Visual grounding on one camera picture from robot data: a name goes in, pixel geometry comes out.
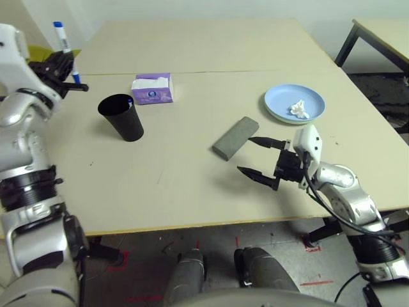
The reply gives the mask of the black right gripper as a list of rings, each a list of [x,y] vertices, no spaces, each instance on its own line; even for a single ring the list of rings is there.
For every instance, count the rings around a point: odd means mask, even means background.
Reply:
[[[255,169],[237,166],[236,168],[242,174],[259,184],[270,187],[274,191],[278,190],[279,182],[281,180],[301,183],[304,178],[304,171],[301,166],[302,161],[296,153],[283,150],[286,146],[285,141],[279,141],[267,137],[251,137],[248,140],[259,146],[275,148],[281,151],[274,169],[275,178],[267,177],[262,174],[262,172]]]

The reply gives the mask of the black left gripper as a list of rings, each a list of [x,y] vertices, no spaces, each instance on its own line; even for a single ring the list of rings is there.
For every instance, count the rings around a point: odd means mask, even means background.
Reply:
[[[38,76],[42,83],[52,88],[61,98],[65,98],[69,91],[89,90],[84,83],[69,83],[66,78],[72,73],[74,53],[53,52],[44,62],[29,62],[29,67]]]

